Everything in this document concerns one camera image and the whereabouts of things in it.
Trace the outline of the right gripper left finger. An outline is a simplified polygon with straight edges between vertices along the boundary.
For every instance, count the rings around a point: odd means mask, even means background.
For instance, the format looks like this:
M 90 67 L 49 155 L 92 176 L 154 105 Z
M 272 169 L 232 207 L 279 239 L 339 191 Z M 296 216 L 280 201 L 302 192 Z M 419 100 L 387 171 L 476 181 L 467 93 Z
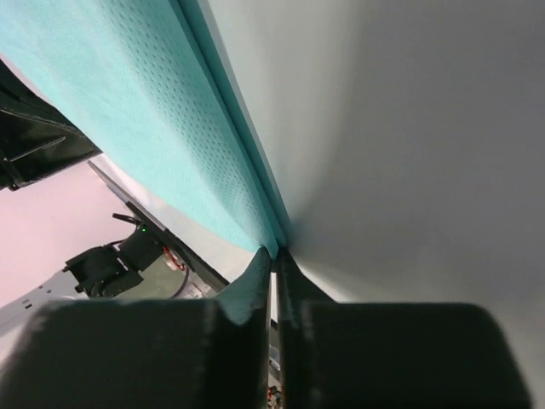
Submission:
M 2 407 L 266 407 L 271 269 L 259 249 L 216 297 L 44 305 L 3 367 Z

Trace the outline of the mint green t shirt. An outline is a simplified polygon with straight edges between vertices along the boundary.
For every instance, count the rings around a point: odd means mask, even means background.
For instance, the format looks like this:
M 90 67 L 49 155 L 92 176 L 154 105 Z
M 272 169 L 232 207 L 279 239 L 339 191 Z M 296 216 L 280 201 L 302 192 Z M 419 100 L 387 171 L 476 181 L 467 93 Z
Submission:
M 1 53 L 121 170 L 227 241 L 284 232 L 176 1 L 4 1 Z

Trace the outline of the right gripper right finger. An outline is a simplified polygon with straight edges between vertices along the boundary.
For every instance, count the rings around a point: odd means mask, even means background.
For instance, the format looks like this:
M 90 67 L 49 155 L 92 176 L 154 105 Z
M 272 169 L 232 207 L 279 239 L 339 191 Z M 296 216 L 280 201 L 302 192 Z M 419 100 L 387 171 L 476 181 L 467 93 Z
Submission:
M 529 408 L 497 321 L 462 302 L 336 302 L 276 260 L 288 408 Z

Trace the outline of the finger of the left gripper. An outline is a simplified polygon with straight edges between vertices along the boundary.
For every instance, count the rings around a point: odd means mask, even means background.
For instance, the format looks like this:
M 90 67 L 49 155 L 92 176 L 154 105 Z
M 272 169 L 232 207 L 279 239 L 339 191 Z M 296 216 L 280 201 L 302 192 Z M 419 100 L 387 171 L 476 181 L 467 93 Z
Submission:
M 37 183 L 101 150 L 1 65 L 1 188 Z

